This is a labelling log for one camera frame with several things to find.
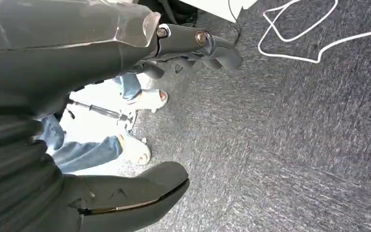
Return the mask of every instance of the plastic wrap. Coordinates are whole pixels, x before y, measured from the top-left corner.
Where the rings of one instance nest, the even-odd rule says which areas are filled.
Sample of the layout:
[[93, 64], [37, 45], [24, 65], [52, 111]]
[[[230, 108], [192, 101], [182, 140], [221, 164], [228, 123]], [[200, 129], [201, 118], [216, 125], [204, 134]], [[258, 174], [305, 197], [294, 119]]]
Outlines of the plastic wrap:
[[108, 41], [147, 47], [159, 18], [106, 0], [0, 0], [0, 51]]

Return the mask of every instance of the bolt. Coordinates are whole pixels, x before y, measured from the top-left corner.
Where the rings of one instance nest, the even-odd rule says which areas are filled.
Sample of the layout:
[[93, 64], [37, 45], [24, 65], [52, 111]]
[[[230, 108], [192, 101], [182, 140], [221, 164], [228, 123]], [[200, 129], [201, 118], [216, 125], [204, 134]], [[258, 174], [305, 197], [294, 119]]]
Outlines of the bolt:
[[167, 37], [167, 35], [168, 35], [168, 33], [167, 33], [167, 31], [164, 28], [159, 28], [157, 30], [157, 37], [159, 37], [159, 38], [165, 38], [165, 37]]
[[205, 33], [201, 30], [196, 31], [196, 41], [198, 45], [204, 46], [205, 44]]

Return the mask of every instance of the black cable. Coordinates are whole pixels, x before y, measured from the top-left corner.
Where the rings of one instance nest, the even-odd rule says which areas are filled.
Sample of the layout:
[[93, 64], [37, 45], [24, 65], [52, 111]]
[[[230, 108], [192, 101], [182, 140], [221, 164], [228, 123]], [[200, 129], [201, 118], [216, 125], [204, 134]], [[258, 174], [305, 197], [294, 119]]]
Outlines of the black cable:
[[240, 40], [240, 37], [241, 37], [241, 30], [242, 30], [242, 27], [241, 27], [241, 24], [240, 24], [240, 22], [238, 21], [238, 19], [234, 16], [234, 13], [233, 13], [232, 10], [231, 10], [231, 5], [230, 5], [229, 1], [230, 1], [230, 0], [228, 0], [228, 8], [229, 8], [229, 11], [231, 12], [232, 17], [234, 18], [235, 23], [238, 24], [238, 28], [236, 28], [235, 26], [231, 25], [231, 27], [234, 28], [234, 29], [237, 31], [237, 37], [235, 38], [234, 43], [232, 43], [234, 46], [236, 46], [237, 43], [238, 43], [238, 40]]

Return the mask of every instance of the white shoe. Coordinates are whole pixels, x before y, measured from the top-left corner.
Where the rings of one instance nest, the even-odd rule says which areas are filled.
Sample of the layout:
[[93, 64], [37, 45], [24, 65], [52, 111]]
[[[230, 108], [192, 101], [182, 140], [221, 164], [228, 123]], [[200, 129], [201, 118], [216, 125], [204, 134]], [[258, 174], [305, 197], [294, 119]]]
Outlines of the white shoe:
[[150, 162], [151, 151], [145, 143], [127, 131], [120, 132], [117, 137], [123, 148], [122, 155], [127, 157], [133, 164], [146, 165]]
[[[166, 95], [165, 99], [162, 101], [160, 93]], [[165, 106], [169, 100], [169, 95], [159, 89], [142, 89], [140, 96], [135, 99], [128, 101], [127, 104], [130, 108], [136, 110], [149, 109], [152, 113], [155, 113], [157, 109]]]

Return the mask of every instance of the blue jeans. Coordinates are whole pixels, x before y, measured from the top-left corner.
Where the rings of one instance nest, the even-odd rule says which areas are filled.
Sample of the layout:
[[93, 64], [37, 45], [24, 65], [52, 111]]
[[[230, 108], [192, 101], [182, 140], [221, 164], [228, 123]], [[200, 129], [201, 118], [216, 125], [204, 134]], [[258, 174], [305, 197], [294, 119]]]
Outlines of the blue jeans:
[[136, 74], [126, 73], [125, 75], [118, 76], [113, 80], [123, 87], [123, 99], [127, 101], [134, 99], [142, 91], [142, 86], [140, 85]]
[[[116, 77], [115, 82], [123, 87], [123, 98], [131, 100], [141, 92], [141, 85], [135, 74], [127, 73]], [[101, 143], [64, 143], [65, 132], [54, 115], [43, 118], [44, 132], [39, 139], [44, 140], [52, 157], [63, 173], [95, 167], [110, 162], [120, 156], [123, 149], [115, 136], [106, 137]]]

